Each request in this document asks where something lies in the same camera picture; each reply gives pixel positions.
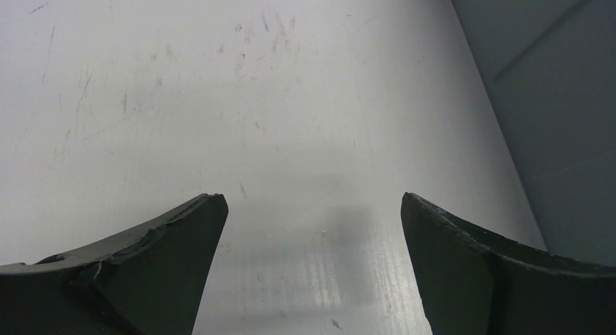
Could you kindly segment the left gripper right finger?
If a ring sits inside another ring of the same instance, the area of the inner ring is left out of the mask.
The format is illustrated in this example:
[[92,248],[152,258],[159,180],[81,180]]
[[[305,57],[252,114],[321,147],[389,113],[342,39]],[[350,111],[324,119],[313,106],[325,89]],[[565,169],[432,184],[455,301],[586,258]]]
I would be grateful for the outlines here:
[[419,195],[401,221],[434,334],[613,334],[615,269],[513,241]]

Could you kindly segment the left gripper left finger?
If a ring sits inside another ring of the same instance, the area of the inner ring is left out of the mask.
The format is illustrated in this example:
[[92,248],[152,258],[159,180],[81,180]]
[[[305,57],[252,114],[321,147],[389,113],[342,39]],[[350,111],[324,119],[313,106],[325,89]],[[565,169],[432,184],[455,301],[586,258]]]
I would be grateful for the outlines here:
[[229,213],[201,194],[100,241],[1,267],[3,334],[191,334]]

